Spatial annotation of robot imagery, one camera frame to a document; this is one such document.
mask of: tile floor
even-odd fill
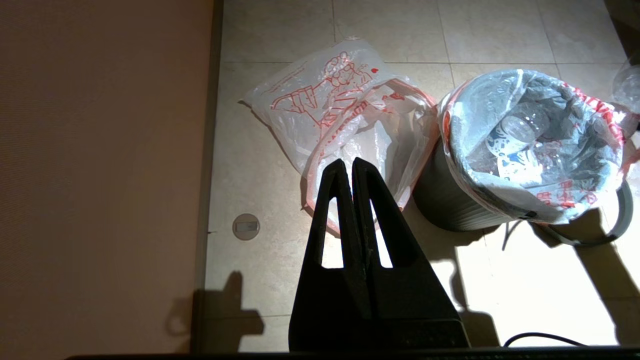
[[[315,50],[356,35],[392,70],[441,98],[495,69],[535,69],[607,99],[625,54],[601,0],[233,0],[225,3],[220,98],[207,249],[205,348],[286,351],[289,315],[311,218],[301,179],[269,129],[240,104],[263,79]],[[630,174],[640,204],[640,170]],[[616,206],[578,226],[608,230]],[[497,345],[525,331],[588,344],[640,343],[640,211],[614,245],[550,247],[520,224],[502,251],[506,225],[450,233],[410,202],[404,216],[470,333]],[[233,219],[253,213],[260,233],[241,241]],[[341,266],[327,236],[323,263]],[[544,339],[515,345],[556,345]]]

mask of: floor tile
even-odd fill
[[[469,305],[465,287],[481,285],[472,281],[467,283],[467,279],[461,277],[461,269],[465,274],[488,269],[482,231],[454,233],[443,230],[424,218],[413,199],[407,203],[403,216],[452,303],[458,311],[464,310]],[[461,249],[464,249],[464,262],[458,258]]]
[[[206,354],[288,352],[290,316],[208,319],[203,326]]]
[[[392,71],[400,75],[408,76],[418,88],[428,95],[433,96],[436,102],[440,101],[444,95],[453,90],[449,64],[390,63],[387,65]]]
[[[616,338],[620,345],[640,345],[640,300],[604,300],[611,320],[616,324]]]
[[[640,133],[636,133],[632,140],[633,141],[628,142],[627,145],[639,148]],[[634,291],[638,294],[638,289],[640,289],[640,261],[637,260],[638,254],[640,254],[640,209],[638,208],[640,204],[640,164],[636,163],[631,166],[627,174],[627,183],[629,184],[634,200],[635,209],[633,210],[633,219],[625,234],[613,244],[628,275],[635,285]],[[612,206],[607,208],[607,210],[605,216],[609,223],[613,225],[618,218],[617,206]]]
[[[296,61],[333,43],[330,0],[225,2],[223,61]]]
[[[451,64],[453,80],[456,86],[460,86],[465,81],[471,80],[478,75],[502,69],[535,70],[555,78],[560,77],[555,64]]]
[[[262,316],[291,313],[311,217],[301,209],[300,174],[269,129],[237,101],[284,66],[222,65],[214,140],[206,289],[221,291],[238,271],[241,307]],[[249,241],[232,232],[243,213],[260,222]],[[228,316],[228,307],[221,309],[213,316]]]
[[[448,62],[435,0],[334,1],[338,40],[368,41],[384,61]]]
[[[571,86],[604,101],[611,98],[613,79],[622,64],[558,64],[560,77]]]
[[[535,0],[440,0],[452,63],[554,63]]]
[[[602,0],[538,0],[558,63],[621,63],[626,55]]]
[[[505,251],[505,226],[485,234],[498,306],[489,311],[500,342],[521,332],[547,332],[590,345],[616,344],[614,324],[573,247],[549,247],[521,223]],[[531,338],[514,346],[558,345]]]

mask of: bin handle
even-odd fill
[[[631,194],[629,184],[627,184],[626,180],[622,182],[622,186],[620,187],[620,189],[618,189],[616,195],[618,196],[618,219],[616,220],[616,224],[613,225],[613,229],[611,229],[608,234],[600,238],[598,241],[583,242],[582,240],[576,239],[572,236],[561,234],[552,225],[542,225],[533,222],[531,223],[531,225],[537,226],[540,230],[547,233],[553,239],[574,247],[594,247],[610,243],[618,239],[625,233],[625,231],[627,231],[629,225],[631,225],[631,219],[634,215],[633,196]]]

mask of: black cable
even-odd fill
[[[503,347],[509,347],[514,341],[522,338],[547,338],[553,339],[557,341],[562,341],[567,344],[575,345],[577,347],[585,347],[587,345],[579,343],[578,341],[573,341],[571,339],[563,338],[562,336],[545,334],[544,332],[523,332],[521,334],[517,334],[516,336],[512,336],[507,342],[504,343]]]

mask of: white plastic bag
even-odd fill
[[[307,179],[311,209],[324,168],[342,159],[350,170],[356,157],[378,168],[404,207],[438,138],[435,101],[393,75],[363,40],[345,40],[292,63],[244,101]],[[339,232],[335,199],[327,222]]]

